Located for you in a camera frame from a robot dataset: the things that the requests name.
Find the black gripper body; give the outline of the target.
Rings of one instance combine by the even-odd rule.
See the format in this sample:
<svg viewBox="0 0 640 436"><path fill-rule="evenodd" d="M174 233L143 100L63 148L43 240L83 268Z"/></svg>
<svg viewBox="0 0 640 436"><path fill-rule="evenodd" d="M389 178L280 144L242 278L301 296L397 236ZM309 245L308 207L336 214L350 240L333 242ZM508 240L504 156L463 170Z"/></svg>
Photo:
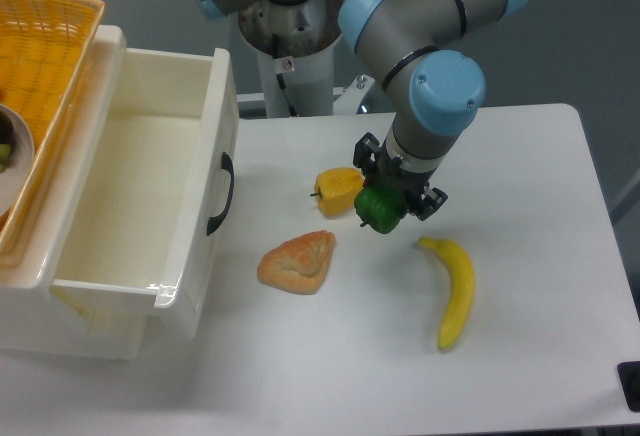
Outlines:
<svg viewBox="0 0 640 436"><path fill-rule="evenodd" d="M425 174L410 171L404 163L399 156L391 156L383 145L375 156L376 171L372 181L389 186L410 206L423 199Z"/></svg>

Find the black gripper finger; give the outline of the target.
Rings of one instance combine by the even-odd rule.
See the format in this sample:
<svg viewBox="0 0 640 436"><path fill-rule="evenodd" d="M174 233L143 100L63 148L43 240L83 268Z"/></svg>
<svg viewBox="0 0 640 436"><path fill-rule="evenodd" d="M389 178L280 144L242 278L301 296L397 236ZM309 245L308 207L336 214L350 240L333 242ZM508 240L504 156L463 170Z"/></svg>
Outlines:
<svg viewBox="0 0 640 436"><path fill-rule="evenodd" d="M429 184L420 189L411 189L404 192L406 212L425 221L434 215L448 200L448 195L439 188Z"/></svg>
<svg viewBox="0 0 640 436"><path fill-rule="evenodd" d="M380 143L378 139L370 132L367 132L354 146L353 165L363 175L377 174L379 153Z"/></svg>

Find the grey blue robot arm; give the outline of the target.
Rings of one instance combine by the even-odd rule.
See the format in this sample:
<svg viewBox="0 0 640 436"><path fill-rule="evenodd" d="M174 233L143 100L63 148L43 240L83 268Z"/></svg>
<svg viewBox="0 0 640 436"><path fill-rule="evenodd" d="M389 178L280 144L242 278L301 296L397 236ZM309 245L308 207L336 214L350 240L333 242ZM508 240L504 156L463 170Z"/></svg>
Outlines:
<svg viewBox="0 0 640 436"><path fill-rule="evenodd" d="M353 163L363 225L389 233L406 215L427 219L446 201L433 173L472 123L486 94L480 67L452 41L504 19L529 0L196 0L211 19L235 16L258 61L267 114L325 115L333 51L346 43L388 97L383 140L363 136Z"/></svg>

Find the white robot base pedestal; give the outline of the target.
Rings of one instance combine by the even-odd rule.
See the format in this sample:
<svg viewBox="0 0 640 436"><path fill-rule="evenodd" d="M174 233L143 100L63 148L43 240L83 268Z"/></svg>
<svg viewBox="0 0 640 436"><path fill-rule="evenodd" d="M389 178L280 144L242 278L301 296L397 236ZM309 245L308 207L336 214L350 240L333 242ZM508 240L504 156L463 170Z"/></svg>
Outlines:
<svg viewBox="0 0 640 436"><path fill-rule="evenodd" d="M240 34L256 55L269 118L333 113L341 6L342 0L307 0L295 6L261 0L239 12Z"/></svg>

